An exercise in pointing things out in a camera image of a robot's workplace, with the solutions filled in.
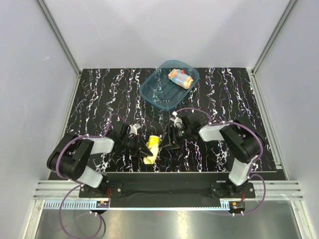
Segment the yellow patterned towel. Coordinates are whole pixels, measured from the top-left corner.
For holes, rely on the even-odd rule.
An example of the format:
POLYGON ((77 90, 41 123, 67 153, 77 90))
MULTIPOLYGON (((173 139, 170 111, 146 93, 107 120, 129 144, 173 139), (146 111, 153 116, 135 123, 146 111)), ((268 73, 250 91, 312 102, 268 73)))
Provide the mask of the yellow patterned towel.
POLYGON ((152 156, 147 156, 143 158, 143 162, 146 165, 153 165, 157 159, 159 153, 160 137, 156 135, 151 135, 147 142, 147 147, 153 154, 152 156))

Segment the teal plastic basin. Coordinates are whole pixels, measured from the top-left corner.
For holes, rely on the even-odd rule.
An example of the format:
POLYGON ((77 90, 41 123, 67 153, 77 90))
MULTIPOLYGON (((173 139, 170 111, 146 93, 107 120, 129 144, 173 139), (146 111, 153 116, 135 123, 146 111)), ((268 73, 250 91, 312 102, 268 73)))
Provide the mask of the teal plastic basin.
POLYGON ((168 60, 160 65, 140 86, 140 95, 148 103, 164 111, 174 109, 199 81, 199 72, 186 63, 168 60), (180 81, 173 81, 169 74, 176 69, 181 75, 191 77, 192 84, 188 89, 180 81))

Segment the orange polka dot towel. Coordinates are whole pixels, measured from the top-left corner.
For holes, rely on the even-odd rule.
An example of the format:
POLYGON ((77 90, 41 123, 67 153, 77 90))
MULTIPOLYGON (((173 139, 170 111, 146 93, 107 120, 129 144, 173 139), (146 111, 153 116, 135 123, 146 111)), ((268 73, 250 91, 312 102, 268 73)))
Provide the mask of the orange polka dot towel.
POLYGON ((184 89, 189 89, 194 80, 191 76, 185 74, 183 70, 180 69, 173 69, 169 75, 168 78, 175 84, 179 85, 180 87, 184 89))

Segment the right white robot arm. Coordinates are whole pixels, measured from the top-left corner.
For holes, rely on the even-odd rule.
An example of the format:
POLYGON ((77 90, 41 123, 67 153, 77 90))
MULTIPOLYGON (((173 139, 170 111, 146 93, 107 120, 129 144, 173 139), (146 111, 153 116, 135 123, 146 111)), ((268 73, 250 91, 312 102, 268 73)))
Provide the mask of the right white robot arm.
POLYGON ((265 138, 246 117, 233 121, 203 124, 199 120, 190 121, 180 117, 166 127, 159 148, 175 150, 182 148, 182 142, 224 141, 234 156, 232 169, 228 176, 226 191, 231 197, 244 192, 244 183, 250 178, 252 164, 261 157, 265 147, 265 138))

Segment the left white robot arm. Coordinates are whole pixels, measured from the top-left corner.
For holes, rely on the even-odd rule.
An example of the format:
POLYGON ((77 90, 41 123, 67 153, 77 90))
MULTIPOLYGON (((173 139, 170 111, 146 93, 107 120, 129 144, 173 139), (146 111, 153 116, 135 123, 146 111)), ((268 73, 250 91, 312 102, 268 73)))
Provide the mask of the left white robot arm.
POLYGON ((90 187, 96 197, 108 190, 106 177, 88 166, 91 155, 128 150, 139 157, 153 156, 140 134, 139 124, 119 123, 104 135, 66 133, 47 160, 47 168, 60 178, 73 180, 90 187))

